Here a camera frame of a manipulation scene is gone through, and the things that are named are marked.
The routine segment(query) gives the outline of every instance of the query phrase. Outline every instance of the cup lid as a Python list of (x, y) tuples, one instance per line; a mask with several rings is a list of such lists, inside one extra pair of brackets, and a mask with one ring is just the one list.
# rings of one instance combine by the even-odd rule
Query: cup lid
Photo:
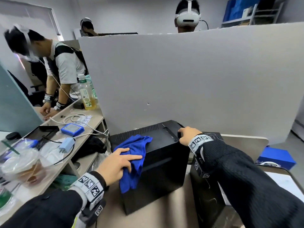
[(25, 149), (20, 155), (13, 154), (5, 163), (1, 170), (4, 174), (17, 174), (29, 170), (39, 159), (39, 152), (36, 149)]

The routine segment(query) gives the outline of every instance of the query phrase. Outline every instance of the man wearing white t-shirt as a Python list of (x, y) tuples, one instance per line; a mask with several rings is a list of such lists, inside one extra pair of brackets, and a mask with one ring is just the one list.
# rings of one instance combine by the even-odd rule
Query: man wearing white t-shirt
[[(79, 98), (78, 74), (85, 74), (86, 67), (76, 51), (62, 42), (44, 38), (39, 33), (20, 25), (15, 25), (4, 33), (10, 49), (14, 53), (29, 57), (43, 57), (47, 70), (47, 89), (44, 105), (40, 113), (44, 120), (56, 115), (68, 103)], [(60, 83), (59, 99), (51, 110), (55, 90)]]

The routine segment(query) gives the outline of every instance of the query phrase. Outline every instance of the black box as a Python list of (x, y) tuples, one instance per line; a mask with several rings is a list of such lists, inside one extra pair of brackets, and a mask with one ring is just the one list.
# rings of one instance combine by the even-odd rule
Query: black box
[(153, 137), (137, 188), (122, 194), (127, 215), (183, 186), (190, 149), (179, 143), (181, 127), (170, 120), (110, 137), (112, 150), (132, 135)]
[[(223, 140), (220, 133), (204, 132), (212, 139)], [(201, 169), (203, 160), (193, 157), (190, 177), (200, 228), (241, 227), (238, 213), (230, 205), (218, 182)]]

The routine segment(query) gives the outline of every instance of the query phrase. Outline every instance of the black backpack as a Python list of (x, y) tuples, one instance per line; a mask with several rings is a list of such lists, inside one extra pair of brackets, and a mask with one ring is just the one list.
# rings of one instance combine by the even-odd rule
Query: black backpack
[(87, 65), (85, 63), (85, 58), (83, 57), (82, 52), (79, 49), (73, 48), (73, 47), (69, 47), (67, 45), (59, 45), (55, 47), (55, 53), (54, 53), (54, 60), (51, 60), (51, 58), (47, 57), (47, 62), (49, 65), (49, 68), (51, 70), (51, 72), (59, 77), (59, 70), (56, 64), (56, 57), (59, 56), (62, 53), (75, 53), (76, 56), (79, 58), (79, 60), (84, 64), (85, 66), (85, 75), (88, 74), (88, 68)]

